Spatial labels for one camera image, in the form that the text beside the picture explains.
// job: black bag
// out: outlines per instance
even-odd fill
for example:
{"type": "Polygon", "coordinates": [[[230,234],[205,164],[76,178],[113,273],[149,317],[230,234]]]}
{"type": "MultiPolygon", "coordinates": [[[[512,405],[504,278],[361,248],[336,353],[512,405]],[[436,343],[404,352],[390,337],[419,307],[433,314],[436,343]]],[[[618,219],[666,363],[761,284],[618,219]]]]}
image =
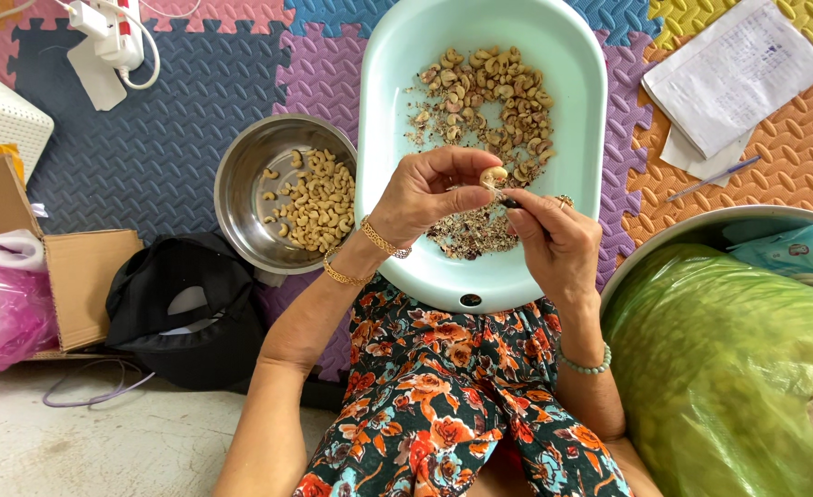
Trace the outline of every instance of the black bag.
{"type": "Polygon", "coordinates": [[[106,311],[106,345],[136,354],[150,370],[191,390],[224,389],[250,378],[264,330],[249,302],[250,266],[211,232],[162,235],[118,270],[106,311]],[[207,304],[168,315],[173,298],[201,287],[207,304]],[[199,331],[160,334],[216,319],[199,331]]]}

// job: cardboard box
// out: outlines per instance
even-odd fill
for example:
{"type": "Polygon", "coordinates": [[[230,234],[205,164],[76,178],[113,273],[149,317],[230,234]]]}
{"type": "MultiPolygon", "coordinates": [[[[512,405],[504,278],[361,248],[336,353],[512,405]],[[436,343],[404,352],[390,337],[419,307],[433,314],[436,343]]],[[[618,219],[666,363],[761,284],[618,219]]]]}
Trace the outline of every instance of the cardboard box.
{"type": "Polygon", "coordinates": [[[16,229],[31,231],[44,244],[60,330],[59,350],[39,352],[34,358],[90,356],[72,351],[106,340],[106,296],[118,269],[143,249],[136,231],[45,235],[17,178],[12,157],[5,154],[0,155],[0,233],[16,229]]]}

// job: drain hole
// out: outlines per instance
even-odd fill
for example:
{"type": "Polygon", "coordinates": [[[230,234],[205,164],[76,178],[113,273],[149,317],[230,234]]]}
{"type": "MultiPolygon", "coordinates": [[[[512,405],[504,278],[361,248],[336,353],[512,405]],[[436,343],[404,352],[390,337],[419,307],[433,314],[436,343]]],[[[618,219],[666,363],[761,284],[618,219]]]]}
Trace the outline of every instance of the drain hole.
{"type": "Polygon", "coordinates": [[[479,298],[479,295],[474,294],[462,295],[462,298],[460,300],[462,302],[462,305],[466,307],[476,307],[479,305],[480,302],[483,301],[483,299],[479,298]]]}

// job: stainless steel bowl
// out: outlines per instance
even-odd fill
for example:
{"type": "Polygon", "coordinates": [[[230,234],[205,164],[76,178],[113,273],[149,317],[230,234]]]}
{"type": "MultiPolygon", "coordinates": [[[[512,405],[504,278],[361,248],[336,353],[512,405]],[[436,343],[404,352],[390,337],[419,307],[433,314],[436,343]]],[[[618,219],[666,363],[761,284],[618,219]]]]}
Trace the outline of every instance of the stainless steel bowl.
{"type": "Polygon", "coordinates": [[[336,162],[345,163],[352,176],[357,173],[357,152],[348,138],[323,119],[305,114],[279,114],[262,119],[246,128],[225,151],[216,171],[213,202],[216,218],[225,238],[250,264],[277,274],[300,274],[323,266],[321,252],[309,252],[292,245],[277,234],[281,223],[265,224],[271,209],[289,203],[289,197],[277,194],[285,182],[299,182],[296,173],[307,171],[290,167],[291,150],[306,152],[328,149],[336,162]],[[265,169],[278,177],[262,176],[265,169]],[[262,194],[274,192],[276,200],[262,200],[262,194]]]}
{"type": "Polygon", "coordinates": [[[813,225],[813,211],[782,205],[743,205],[711,210],[680,221],[659,232],[630,254],[602,289],[600,313],[615,295],[627,274],[657,249],[675,243],[700,243],[725,251],[737,243],[750,242],[779,232],[813,225]]]}

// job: green plastic bag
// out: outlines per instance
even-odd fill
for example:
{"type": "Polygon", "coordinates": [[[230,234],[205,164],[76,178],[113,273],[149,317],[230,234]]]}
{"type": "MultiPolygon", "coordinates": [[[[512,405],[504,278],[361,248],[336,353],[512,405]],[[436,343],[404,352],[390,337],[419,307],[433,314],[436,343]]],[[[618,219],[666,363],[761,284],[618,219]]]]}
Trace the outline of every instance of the green plastic bag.
{"type": "Polygon", "coordinates": [[[665,496],[813,496],[813,288],[673,245],[624,280],[603,330],[665,496]]]}

